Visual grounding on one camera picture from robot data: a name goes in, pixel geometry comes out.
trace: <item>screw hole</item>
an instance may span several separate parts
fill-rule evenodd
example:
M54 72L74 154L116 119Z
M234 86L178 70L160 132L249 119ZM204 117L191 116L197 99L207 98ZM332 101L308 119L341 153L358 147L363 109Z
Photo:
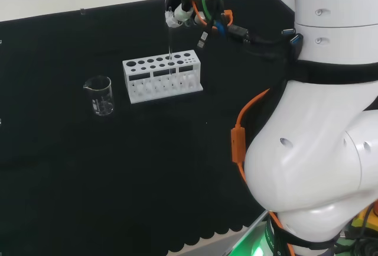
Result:
M281 139L279 139L279 141L280 141L281 144L284 145L286 148L293 148L293 144L292 144L289 140L287 140L287 139L285 139L285 138L281 138Z
M370 145L367 143L367 142L364 142L364 149L370 153L372 151L372 149L370 148Z

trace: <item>beaker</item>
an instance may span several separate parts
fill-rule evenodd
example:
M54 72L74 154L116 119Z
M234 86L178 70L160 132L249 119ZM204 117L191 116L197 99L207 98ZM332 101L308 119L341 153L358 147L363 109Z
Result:
M94 114L106 116L114 110L112 81L108 77L91 77L83 86L91 100Z

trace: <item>orange cable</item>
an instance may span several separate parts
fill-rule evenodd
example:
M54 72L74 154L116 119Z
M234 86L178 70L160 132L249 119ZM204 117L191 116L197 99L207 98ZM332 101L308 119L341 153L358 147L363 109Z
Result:
M267 89L266 91L260 93L259 95L255 96L250 102L248 102L246 104L246 106L243 107L242 111L240 111L239 113L239 116L237 117L237 120L236 120L236 126L240 126L241 123L242 123L242 118L243 118L243 115L244 113L252 106L254 105L260 98L262 98L264 95L266 95L266 93L269 91L269 89Z
M195 4L194 1L191 1L191 4L193 5L193 8L194 8L194 11L195 13L197 14L198 18L200 19L200 21L202 22L203 25L207 25L207 23L203 20L203 18L201 17L200 15L200 12L198 11L197 9L197 5ZM227 26L230 26L232 25L232 22L233 22L233 16L232 16L232 12L231 13L228 13L228 16L230 17L230 22L228 23Z
M260 93L259 95L257 95L256 97L254 97L250 102L248 102L246 104L246 106L243 107L242 111L240 111L240 114L239 116L237 117L237 121L236 121L236 126L235 128L237 129L240 129L241 128L241 121L242 121L242 118L243 118L243 115L245 114L245 112L252 106L254 105L259 99L261 99L263 96L266 95L266 93L269 91L269 89L267 89L266 91ZM240 174L242 175L242 178L245 182L246 181L246 175L244 173L244 170L243 170L243 163L241 162L237 162L237 167L239 168L239 171L240 171ZM269 211L269 214L271 216L271 218L274 220L274 222L278 225L278 227L280 227L281 229L284 229L284 227L282 226L281 222L279 221L279 219L277 218L277 216L273 213L273 212L270 212ZM294 251L294 248L291 244L288 243L288 248L289 248L289 251L290 251L290 255L291 256L295 256L295 251Z

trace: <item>green light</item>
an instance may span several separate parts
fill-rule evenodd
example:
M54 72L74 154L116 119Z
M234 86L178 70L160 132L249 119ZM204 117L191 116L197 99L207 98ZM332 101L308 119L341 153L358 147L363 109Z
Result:
M258 247L256 251L252 254L252 256L263 256L264 252L262 252L262 249Z

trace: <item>connector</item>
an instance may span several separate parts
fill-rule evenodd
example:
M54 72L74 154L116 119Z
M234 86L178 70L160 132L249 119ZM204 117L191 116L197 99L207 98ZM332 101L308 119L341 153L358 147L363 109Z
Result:
M231 152L232 162L243 164L246 158L246 130L240 125L231 130Z

